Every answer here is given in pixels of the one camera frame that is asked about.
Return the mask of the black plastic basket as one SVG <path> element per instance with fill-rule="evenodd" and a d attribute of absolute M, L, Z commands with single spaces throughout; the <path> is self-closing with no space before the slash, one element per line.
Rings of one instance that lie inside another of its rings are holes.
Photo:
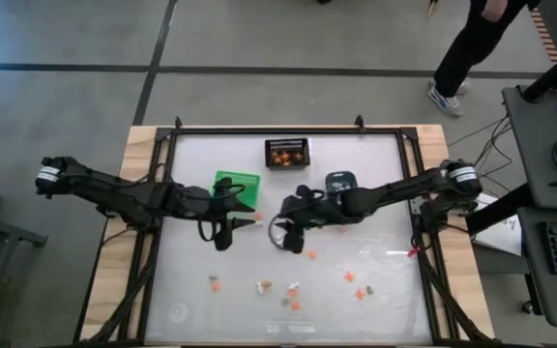
<path fill-rule="evenodd" d="M 308 147 L 308 140 L 306 138 L 285 138 L 285 139 L 267 139 L 265 145 L 265 165 L 270 170 L 287 170 L 287 169 L 303 169 L 310 165 L 310 152 Z M 279 159 L 272 160 L 271 153 L 278 152 Z M 279 166 L 283 160 L 281 158 L 282 152 L 290 154 L 290 165 L 286 167 Z M 295 160 L 293 155 L 300 152 L 304 155 L 301 161 Z"/>

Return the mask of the teal plastic bin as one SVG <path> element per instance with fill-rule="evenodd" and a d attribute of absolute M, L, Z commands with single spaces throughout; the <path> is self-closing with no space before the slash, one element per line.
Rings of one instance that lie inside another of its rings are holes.
<path fill-rule="evenodd" d="M 358 182 L 357 182 L 357 178 L 355 176 L 355 174 L 351 171 L 336 171 L 336 172 L 331 172 L 329 174 L 326 175 L 325 178 L 325 188 L 326 191 L 329 194 L 335 194 L 335 193 L 339 193 L 342 191 L 346 191 L 346 190 L 350 190 L 350 189 L 346 189 L 341 187 L 341 189 L 335 189 L 333 187 L 333 183 L 335 182 L 347 182 L 351 185 L 353 185 L 354 189 L 356 189 L 358 187 Z"/>

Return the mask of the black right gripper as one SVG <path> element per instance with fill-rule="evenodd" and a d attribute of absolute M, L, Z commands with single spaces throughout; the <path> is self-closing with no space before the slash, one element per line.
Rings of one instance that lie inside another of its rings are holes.
<path fill-rule="evenodd" d="M 279 214 L 283 221 L 275 226 L 285 231 L 282 247 L 293 253 L 301 253 L 304 248 L 304 230 L 314 225 L 316 219 L 313 206 L 320 196 L 325 195 L 321 189 L 311 189 L 299 185 L 296 192 L 282 200 Z"/>

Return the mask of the grey desk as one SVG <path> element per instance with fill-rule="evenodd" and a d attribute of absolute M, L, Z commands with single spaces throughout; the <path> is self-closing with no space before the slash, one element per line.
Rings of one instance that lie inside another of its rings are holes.
<path fill-rule="evenodd" d="M 517 210 L 522 246 L 529 269 L 530 302 L 534 313 L 557 327 L 557 274 L 546 259 L 545 222 L 557 222 L 557 168 L 551 150 L 557 141 L 557 92 L 541 101 L 525 101 L 518 88 L 502 91 L 521 156 L 532 203 Z"/>

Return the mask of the white paper sheet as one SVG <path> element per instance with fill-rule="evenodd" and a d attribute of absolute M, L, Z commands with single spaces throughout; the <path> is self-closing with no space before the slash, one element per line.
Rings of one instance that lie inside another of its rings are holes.
<path fill-rule="evenodd" d="M 490 247 L 515 256 L 522 255 L 521 226 L 517 215 L 507 217 L 477 233 L 474 241 L 484 247 Z"/>

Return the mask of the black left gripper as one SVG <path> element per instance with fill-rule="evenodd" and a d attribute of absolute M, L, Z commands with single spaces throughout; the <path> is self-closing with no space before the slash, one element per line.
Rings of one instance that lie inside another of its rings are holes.
<path fill-rule="evenodd" d="M 214 200 L 212 201 L 211 208 L 219 227 L 218 231 L 213 231 L 213 241 L 218 251 L 225 251 L 232 245 L 234 230 L 256 224 L 254 219 L 228 218 L 231 186 L 232 180 L 228 177 L 219 179 L 214 185 Z M 254 208 L 242 202 L 236 195 L 231 197 L 231 210 L 241 213 L 255 212 Z"/>

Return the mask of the person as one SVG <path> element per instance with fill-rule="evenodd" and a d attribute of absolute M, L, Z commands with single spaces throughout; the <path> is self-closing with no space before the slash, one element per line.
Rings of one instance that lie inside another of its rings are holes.
<path fill-rule="evenodd" d="M 447 115 L 460 116 L 458 97 L 470 89 L 467 75 L 485 60 L 501 41 L 510 24 L 527 8 L 542 0 L 469 0 L 469 12 L 441 63 L 428 83 L 427 96 Z"/>

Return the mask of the black control box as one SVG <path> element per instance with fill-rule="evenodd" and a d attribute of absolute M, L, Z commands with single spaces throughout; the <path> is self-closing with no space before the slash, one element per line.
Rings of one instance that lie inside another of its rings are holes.
<path fill-rule="evenodd" d="M 468 216 L 465 221 L 471 236 L 514 216 L 520 208 L 533 208 L 534 198 L 528 184 L 508 192 L 491 204 Z"/>

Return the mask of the green plastic basket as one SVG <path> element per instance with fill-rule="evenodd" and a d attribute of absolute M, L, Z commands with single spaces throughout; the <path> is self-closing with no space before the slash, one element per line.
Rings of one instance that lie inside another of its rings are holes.
<path fill-rule="evenodd" d="M 219 170 L 216 172 L 215 183 L 218 184 L 225 178 L 231 180 L 228 189 L 229 193 L 235 193 L 236 197 L 247 206 L 253 209 L 257 208 L 258 192 L 261 182 L 259 175 Z"/>

